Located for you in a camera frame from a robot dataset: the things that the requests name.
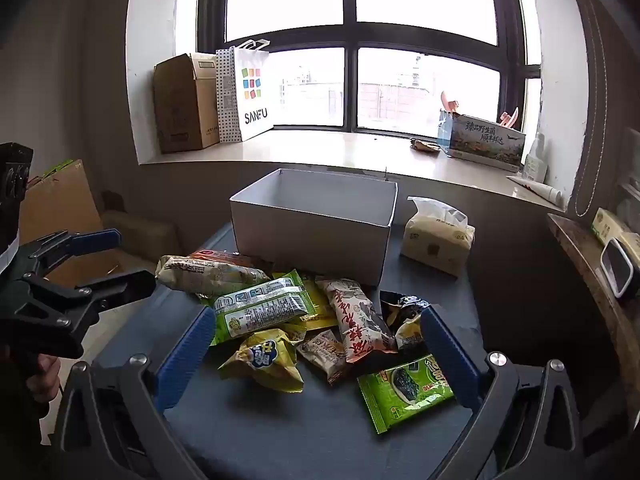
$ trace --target plastic bottle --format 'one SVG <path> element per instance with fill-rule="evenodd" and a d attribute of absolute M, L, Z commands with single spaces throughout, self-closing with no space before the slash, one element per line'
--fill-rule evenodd
<path fill-rule="evenodd" d="M 546 174 L 546 162 L 542 160 L 542 153 L 545 148 L 545 136 L 540 132 L 536 133 L 529 155 L 524 160 L 522 177 L 535 182 L 544 182 Z"/>

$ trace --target gray tablecloth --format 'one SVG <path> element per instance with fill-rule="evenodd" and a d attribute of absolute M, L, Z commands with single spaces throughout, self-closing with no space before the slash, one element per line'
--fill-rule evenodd
<path fill-rule="evenodd" d="M 439 303 L 458 326 L 479 338 L 466 274 L 455 279 L 400 256 L 401 238 L 402 229 L 392 230 L 379 289 Z M 217 232 L 205 248 L 235 250 L 231 226 Z M 375 290 L 369 294 L 377 300 Z M 187 312 L 198 308 L 187 294 L 159 286 L 95 362 L 109 367 L 137 352 L 149 354 L 156 340 L 172 333 Z M 211 478 L 427 478 L 471 416 L 452 399 L 386 434 L 376 434 L 355 378 L 420 357 L 426 348 L 402 356 L 372 354 L 334 387 L 329 387 L 321 370 L 300 359 L 304 391 L 283 394 L 251 379 L 220 380 L 217 367 L 238 345 L 211 348 L 178 405 L 164 413 L 188 453 Z"/>

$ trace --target tissue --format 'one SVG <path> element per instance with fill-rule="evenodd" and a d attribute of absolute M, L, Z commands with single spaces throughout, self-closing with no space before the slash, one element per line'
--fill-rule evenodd
<path fill-rule="evenodd" d="M 410 196 L 418 209 L 404 228 L 401 253 L 428 266 L 459 276 L 474 241 L 476 229 L 466 215 L 449 204 Z"/>

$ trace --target window frame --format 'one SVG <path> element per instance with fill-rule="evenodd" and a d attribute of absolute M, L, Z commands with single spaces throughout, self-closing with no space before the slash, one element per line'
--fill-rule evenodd
<path fill-rule="evenodd" d="M 271 41 L 270 52 L 305 48 L 344 48 L 344 117 L 342 126 L 278 124 L 275 129 L 335 130 L 396 137 L 416 135 L 358 126 L 358 49 L 390 48 L 449 57 L 499 72 L 500 89 L 496 120 L 502 111 L 520 110 L 514 128 L 520 130 L 524 115 L 525 80 L 540 77 L 540 65 L 525 64 L 525 30 L 522 12 L 513 12 L 520 0 L 494 0 L 497 45 L 432 28 L 395 23 L 358 22 L 356 0 L 342 0 L 341 25 L 314 25 L 260 34 Z M 225 41 L 226 0 L 198 0 L 197 48 L 215 53 L 250 38 Z"/>

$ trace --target windowsill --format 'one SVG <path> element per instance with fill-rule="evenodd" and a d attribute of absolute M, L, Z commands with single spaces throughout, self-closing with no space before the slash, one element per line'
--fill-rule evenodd
<path fill-rule="evenodd" d="M 475 187 L 562 211 L 506 178 L 513 174 L 483 164 L 417 152 L 408 139 L 326 132 L 269 130 L 245 142 L 215 144 L 194 152 L 159 155 L 147 164 L 166 162 L 276 162 L 351 168 L 398 174 Z"/>

